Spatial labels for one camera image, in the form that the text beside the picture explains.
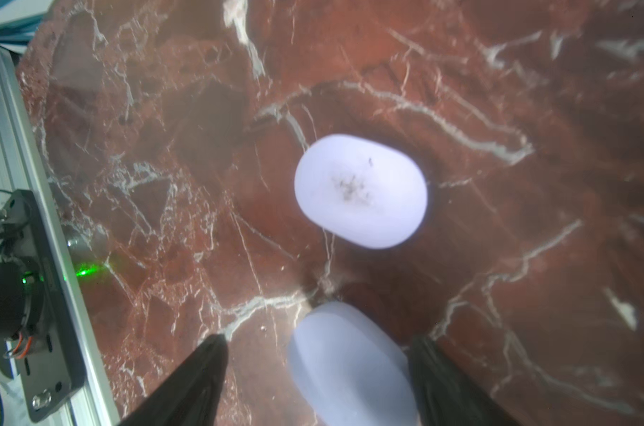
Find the purple earphone case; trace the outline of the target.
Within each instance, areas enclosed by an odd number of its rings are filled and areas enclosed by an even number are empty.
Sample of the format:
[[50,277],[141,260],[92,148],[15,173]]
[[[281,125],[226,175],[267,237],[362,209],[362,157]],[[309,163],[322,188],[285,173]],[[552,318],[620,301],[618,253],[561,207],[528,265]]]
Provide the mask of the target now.
[[408,361],[399,346],[351,305],[329,302],[295,328],[287,367],[327,425],[416,425]]
[[371,250],[408,240],[428,208],[427,181],[412,158],[344,134],[320,138],[307,149],[293,191],[312,223]]

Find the aluminium front rail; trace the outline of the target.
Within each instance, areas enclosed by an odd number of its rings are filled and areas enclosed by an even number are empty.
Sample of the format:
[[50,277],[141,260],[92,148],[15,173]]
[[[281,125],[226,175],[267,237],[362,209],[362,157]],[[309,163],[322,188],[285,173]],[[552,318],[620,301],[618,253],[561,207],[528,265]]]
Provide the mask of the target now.
[[9,50],[0,47],[0,378],[37,425],[115,425]]

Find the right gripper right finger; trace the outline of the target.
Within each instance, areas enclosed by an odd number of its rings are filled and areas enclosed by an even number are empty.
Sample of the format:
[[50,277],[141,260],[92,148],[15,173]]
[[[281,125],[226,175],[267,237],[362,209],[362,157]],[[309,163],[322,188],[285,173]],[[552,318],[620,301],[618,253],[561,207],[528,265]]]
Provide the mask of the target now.
[[519,425],[430,338],[412,341],[408,367],[423,425]]

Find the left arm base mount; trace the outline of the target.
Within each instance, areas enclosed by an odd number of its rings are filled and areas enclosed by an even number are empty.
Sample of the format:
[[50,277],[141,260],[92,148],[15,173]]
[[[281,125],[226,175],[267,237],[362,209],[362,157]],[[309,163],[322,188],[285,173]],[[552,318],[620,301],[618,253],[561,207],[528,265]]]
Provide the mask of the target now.
[[29,418],[56,413],[86,382],[84,357],[39,206],[16,190],[0,207],[0,340],[15,362]]

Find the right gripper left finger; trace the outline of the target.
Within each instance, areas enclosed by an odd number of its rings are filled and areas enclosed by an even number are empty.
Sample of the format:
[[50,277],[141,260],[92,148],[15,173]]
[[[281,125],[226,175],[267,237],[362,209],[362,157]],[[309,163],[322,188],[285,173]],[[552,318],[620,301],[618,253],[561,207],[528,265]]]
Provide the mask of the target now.
[[229,361],[224,335],[210,335],[122,425],[213,425]]

